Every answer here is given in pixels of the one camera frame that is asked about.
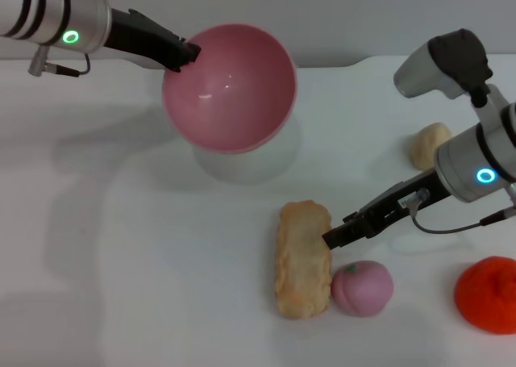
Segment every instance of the blue led ring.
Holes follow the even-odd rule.
[[[492,183],[497,178],[497,174],[489,168],[482,168],[476,172],[476,179],[482,184]]]

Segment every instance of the white surface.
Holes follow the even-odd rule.
[[[349,65],[372,55],[409,55],[435,35],[473,29],[488,52],[516,52],[514,0],[110,0],[184,37],[220,23],[258,25],[301,66]],[[35,45],[0,38],[0,58],[31,58]],[[67,52],[53,56],[70,57]],[[102,52],[100,55],[114,57]]]
[[[404,220],[336,249],[334,269],[369,259],[392,272],[395,295],[376,318],[332,306],[302,322],[274,310],[284,203],[312,198],[337,225],[417,173],[402,150],[408,135],[436,121],[455,133],[476,122],[466,98],[399,95],[391,81],[402,60],[299,70],[295,161],[258,186],[199,168],[160,109],[159,72],[98,61],[79,80],[37,79],[26,61],[1,62],[0,365],[514,365],[514,337],[475,330],[452,303],[465,264],[516,256],[514,220],[440,237]],[[515,100],[516,56],[491,65]],[[457,227],[508,204],[503,193],[471,205],[449,198],[420,219]]]

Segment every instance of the cable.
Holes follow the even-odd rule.
[[[466,230],[471,230],[475,227],[484,226],[481,221],[479,223],[470,224],[469,226],[459,227],[459,228],[452,228],[451,230],[430,230],[428,228],[425,228],[419,224],[419,222],[416,220],[416,216],[418,215],[419,206],[426,200],[430,198],[430,191],[423,188],[420,189],[415,196],[413,196],[411,199],[409,199],[406,203],[407,208],[409,209],[410,217],[412,218],[412,222],[414,223],[414,226],[417,227],[419,230],[425,232],[426,234],[454,234],[456,232],[462,232]]]
[[[428,228],[424,228],[423,226],[421,226],[419,224],[419,222],[416,220],[415,215],[411,215],[410,217],[412,218],[412,222],[414,223],[415,227],[417,227],[419,230],[421,230],[427,234],[454,234],[456,232],[471,230],[472,228],[482,226],[480,223],[474,223],[474,224],[470,224],[469,226],[453,228],[451,230],[430,230]]]
[[[79,78],[81,75],[86,75],[87,73],[89,73],[91,71],[91,62],[89,61],[89,55],[88,54],[84,54],[84,57],[86,58],[86,64],[87,64],[87,67],[86,67],[85,71],[78,71],[78,70],[75,70],[75,69],[71,69],[70,67],[64,67],[64,66],[61,66],[61,65],[54,65],[54,64],[51,64],[51,63],[47,63],[46,64],[45,71],[47,73],[54,73],[56,75],[65,75],[67,77]]]
[[[86,71],[81,71],[79,73],[80,75],[86,75],[87,73],[89,73],[91,71],[91,62],[89,61],[89,55],[84,54],[84,58],[86,58],[87,67],[86,67]]]

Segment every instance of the pink bowl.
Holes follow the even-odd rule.
[[[246,24],[191,39],[202,51],[180,73],[167,71],[163,102],[177,130],[212,152],[240,153],[272,139],[292,111],[296,69],[285,48]]]

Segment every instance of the bowl rim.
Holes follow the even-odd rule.
[[[162,101],[162,104],[163,104],[163,108],[164,108],[165,112],[167,113],[167,116],[169,117],[170,121],[172,122],[173,126],[175,127],[175,130],[186,141],[188,141],[192,145],[194,145],[196,147],[199,147],[199,148],[202,148],[202,149],[204,149],[204,150],[206,150],[208,152],[216,152],[216,153],[222,153],[222,154],[246,153],[246,152],[250,152],[250,151],[253,151],[255,149],[258,149],[262,145],[268,143],[272,138],[274,138],[278,134],[278,132],[285,126],[285,124],[289,120],[289,118],[290,118],[290,116],[291,116],[291,114],[293,112],[293,108],[294,108],[294,106],[296,104],[296,100],[298,98],[298,72],[297,72],[298,68],[296,67],[296,65],[295,65],[292,57],[290,56],[288,50],[286,49],[286,47],[283,45],[283,43],[276,36],[274,36],[271,33],[267,32],[263,28],[260,28],[260,27],[257,27],[257,26],[254,26],[254,25],[248,24],[248,23],[224,23],[224,24],[218,24],[218,25],[215,25],[213,27],[209,27],[209,28],[207,28],[205,30],[200,31],[199,33],[195,34],[191,39],[189,39],[187,41],[195,40],[195,38],[197,36],[200,36],[200,35],[204,34],[205,32],[212,31],[212,30],[218,29],[218,28],[224,28],[224,27],[247,27],[247,28],[252,28],[254,30],[257,30],[257,31],[261,32],[262,34],[267,35],[268,37],[273,39],[277,44],[279,44],[280,48],[283,50],[283,52],[285,53],[285,55],[289,59],[290,65],[291,65],[292,71],[293,71],[293,95],[292,95],[292,102],[290,103],[290,108],[287,110],[287,112],[285,114],[285,117],[281,120],[281,122],[278,123],[278,125],[274,128],[274,130],[271,131],[266,137],[264,137],[263,139],[255,142],[254,144],[251,144],[251,145],[249,145],[249,146],[247,146],[245,148],[232,148],[232,149],[213,148],[213,147],[209,147],[207,145],[204,145],[203,143],[193,142],[180,129],[180,127],[178,127],[176,125],[176,123],[174,122],[172,116],[170,115],[169,109],[167,109],[167,105],[166,105],[166,102],[165,102],[165,96],[164,96],[165,78],[166,78],[168,73],[173,73],[173,71],[170,71],[170,70],[167,70],[167,69],[164,72],[163,81],[161,83],[161,101]]]

